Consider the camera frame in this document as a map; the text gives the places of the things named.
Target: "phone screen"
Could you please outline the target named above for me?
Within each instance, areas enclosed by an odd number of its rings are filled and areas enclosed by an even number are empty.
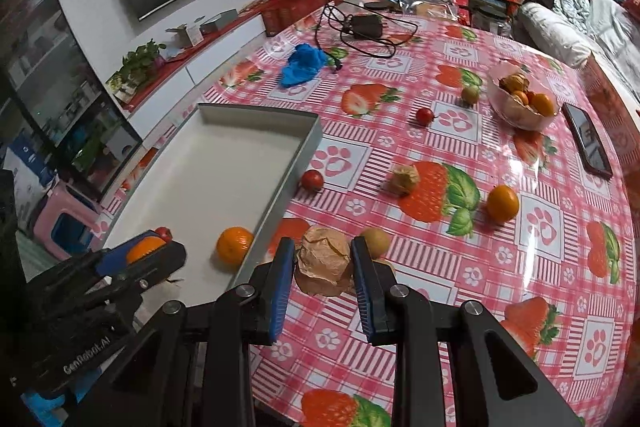
[[[609,171],[610,167],[607,154],[600,145],[598,133],[593,123],[591,123],[590,118],[578,107],[569,104],[565,106],[571,114],[571,118],[574,120],[576,129],[582,140],[587,163],[598,171]]]

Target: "dining table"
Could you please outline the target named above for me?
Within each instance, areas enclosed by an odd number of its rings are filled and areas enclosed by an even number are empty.
[[[326,17],[318,27],[320,14],[267,39],[199,99],[321,117],[323,138],[309,168],[322,174],[324,188],[299,188],[280,233],[299,237],[320,226],[351,238],[367,227],[384,230],[399,283],[453,306],[480,301],[502,324],[533,322],[521,345],[583,423],[601,425],[623,375],[636,258],[620,164],[577,72],[511,39],[413,15],[383,20],[384,36],[398,43],[388,57],[383,46],[345,39]],[[306,83],[281,87],[282,68],[305,43],[322,46],[328,64]],[[542,133],[500,119],[486,84],[502,60],[542,79],[559,104],[590,115],[611,163],[609,181],[584,169],[562,114]],[[465,86],[480,88],[478,103],[461,103]],[[433,111],[428,126],[415,119],[421,108]],[[398,166],[420,174],[410,196],[388,190]],[[503,225],[486,211],[497,185],[519,200],[517,216]],[[251,346],[250,358],[254,397],[289,419],[389,425],[396,349],[367,344],[349,293],[309,296],[292,284],[282,334],[273,346]],[[454,425],[446,344],[440,364],[446,421]],[[369,423],[354,423],[363,410]]]

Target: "smartphone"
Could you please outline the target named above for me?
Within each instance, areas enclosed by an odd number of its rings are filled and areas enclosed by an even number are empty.
[[[570,103],[562,106],[562,113],[574,135],[584,170],[594,176],[610,180],[613,177],[611,164],[589,114]]]

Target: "red pillow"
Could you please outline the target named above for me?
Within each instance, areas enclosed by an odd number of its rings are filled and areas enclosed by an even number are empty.
[[[626,0],[622,7],[629,12],[636,22],[640,23],[640,0]]]

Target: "glass cabinet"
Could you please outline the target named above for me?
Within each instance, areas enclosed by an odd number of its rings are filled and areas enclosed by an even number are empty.
[[[58,0],[0,0],[0,164],[18,137],[95,198],[141,142],[96,78]]]

